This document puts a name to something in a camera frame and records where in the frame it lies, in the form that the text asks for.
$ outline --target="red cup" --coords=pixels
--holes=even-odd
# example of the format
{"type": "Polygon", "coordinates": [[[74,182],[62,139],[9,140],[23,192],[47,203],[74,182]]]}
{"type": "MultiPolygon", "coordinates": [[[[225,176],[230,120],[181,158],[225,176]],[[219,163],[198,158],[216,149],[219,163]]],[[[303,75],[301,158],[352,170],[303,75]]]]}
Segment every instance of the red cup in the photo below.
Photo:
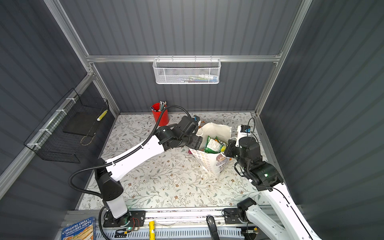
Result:
{"type": "MultiPolygon", "coordinates": [[[[155,109],[155,110],[159,110],[160,109],[160,103],[155,103],[152,105],[152,107],[155,109]]],[[[161,112],[154,112],[152,110],[152,114],[153,114],[153,117],[155,118],[155,122],[157,122],[157,120],[159,119],[159,116],[161,114],[161,112]]],[[[159,123],[159,127],[162,127],[162,126],[165,126],[169,123],[169,117],[168,117],[168,110],[166,110],[163,114],[163,116],[161,116],[161,120],[160,120],[160,123],[159,123]]]]}

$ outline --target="wire mesh shelf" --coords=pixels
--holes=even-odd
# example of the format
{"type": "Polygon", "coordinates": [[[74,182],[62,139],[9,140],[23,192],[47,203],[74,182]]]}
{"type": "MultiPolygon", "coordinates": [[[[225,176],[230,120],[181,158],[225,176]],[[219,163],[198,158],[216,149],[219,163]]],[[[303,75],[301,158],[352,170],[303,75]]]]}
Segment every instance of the wire mesh shelf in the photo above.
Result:
{"type": "Polygon", "coordinates": [[[157,84],[217,84],[220,68],[220,59],[191,62],[153,60],[157,84]]]}
{"type": "Polygon", "coordinates": [[[76,95],[69,100],[65,107],[56,110],[55,117],[46,127],[38,130],[38,137],[31,134],[24,142],[43,160],[80,163],[103,120],[98,121],[98,117],[104,116],[109,109],[108,101],[103,98],[76,95]],[[68,126],[79,127],[76,118],[86,120],[79,123],[82,131],[73,133],[68,126]]]}

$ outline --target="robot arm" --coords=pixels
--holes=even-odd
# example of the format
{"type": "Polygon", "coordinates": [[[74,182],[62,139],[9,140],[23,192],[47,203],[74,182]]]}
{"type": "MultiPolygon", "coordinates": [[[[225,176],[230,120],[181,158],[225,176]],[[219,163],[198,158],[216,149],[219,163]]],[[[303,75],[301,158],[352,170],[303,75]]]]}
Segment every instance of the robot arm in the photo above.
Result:
{"type": "Polygon", "coordinates": [[[251,198],[237,204],[239,218],[254,223],[272,240],[321,240],[292,201],[286,185],[279,183],[274,188],[273,191],[263,190],[260,195],[268,200],[284,227],[272,220],[251,198]]]}
{"type": "Polygon", "coordinates": [[[108,206],[119,226],[126,226],[130,219],[122,196],[124,189],[120,180],[144,161],[170,148],[188,146],[192,149],[199,149],[202,137],[196,136],[196,132],[200,123],[200,118],[197,116],[193,118],[183,116],[177,124],[159,127],[145,145],[142,145],[143,142],[141,142],[126,152],[105,161],[106,163],[113,163],[123,157],[119,162],[96,170],[95,178],[103,202],[108,206]],[[141,149],[129,155],[140,146],[141,149]]]}
{"type": "Polygon", "coordinates": [[[260,145],[249,133],[249,126],[238,126],[237,139],[229,140],[224,155],[237,160],[242,174],[235,165],[237,173],[257,188],[260,199],[271,204],[284,227],[272,220],[251,198],[237,204],[239,219],[254,223],[272,240],[321,240],[292,200],[281,175],[273,165],[262,160],[260,145]]]}

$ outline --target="gray corrugated wall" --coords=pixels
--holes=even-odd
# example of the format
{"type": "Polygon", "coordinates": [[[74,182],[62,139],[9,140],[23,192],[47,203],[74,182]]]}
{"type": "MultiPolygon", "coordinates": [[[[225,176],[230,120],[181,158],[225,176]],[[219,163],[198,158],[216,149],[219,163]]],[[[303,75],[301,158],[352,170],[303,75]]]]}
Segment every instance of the gray corrugated wall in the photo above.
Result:
{"type": "Polygon", "coordinates": [[[278,54],[299,0],[61,1],[90,55],[278,54]]]}
{"type": "MultiPolygon", "coordinates": [[[[0,174],[23,141],[86,72],[43,1],[0,1],[0,174]]],[[[100,97],[91,84],[85,95],[100,97]]],[[[81,164],[34,157],[0,200],[0,239],[53,239],[80,193],[69,175],[94,164],[114,118],[111,113],[81,164]]],[[[90,173],[75,180],[85,186],[90,173]]]]}
{"type": "Polygon", "coordinates": [[[0,1],[0,173],[85,76],[43,1],[0,1]]]}
{"type": "Polygon", "coordinates": [[[198,85],[156,84],[152,63],[96,63],[96,67],[121,112],[149,112],[159,100],[188,111],[252,111],[273,63],[222,63],[219,84],[198,85]]]}
{"type": "Polygon", "coordinates": [[[323,239],[382,239],[384,2],[316,0],[261,118],[323,239]]]}
{"type": "MultiPolygon", "coordinates": [[[[61,1],[90,55],[275,55],[299,0],[61,1]]],[[[121,112],[159,100],[254,110],[273,63],[222,63],[220,83],[158,85],[150,63],[96,63],[121,112]]]]}

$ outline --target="table surface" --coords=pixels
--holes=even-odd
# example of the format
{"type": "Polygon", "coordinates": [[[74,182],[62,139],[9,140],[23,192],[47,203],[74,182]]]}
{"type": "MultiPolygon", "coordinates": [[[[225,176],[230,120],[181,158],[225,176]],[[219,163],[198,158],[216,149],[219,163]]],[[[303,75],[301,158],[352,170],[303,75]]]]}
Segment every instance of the table surface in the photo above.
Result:
{"type": "MultiPolygon", "coordinates": [[[[237,126],[247,124],[251,117],[250,113],[196,115],[206,123],[232,127],[232,136],[237,135],[237,126]]],[[[182,116],[169,114],[169,124],[178,123],[182,116]]],[[[119,115],[102,158],[114,157],[137,145],[148,136],[154,124],[151,114],[119,115]]],[[[262,146],[261,153],[266,159],[262,146]]],[[[135,167],[120,180],[124,187],[124,200],[130,209],[236,205],[247,197],[255,197],[258,192],[246,178],[235,172],[234,162],[229,162],[216,177],[202,169],[195,157],[188,154],[187,147],[170,149],[135,167]]],[[[94,176],[88,190],[99,191],[94,176]]],[[[85,194],[79,210],[100,209],[102,205],[100,198],[85,194]]]]}

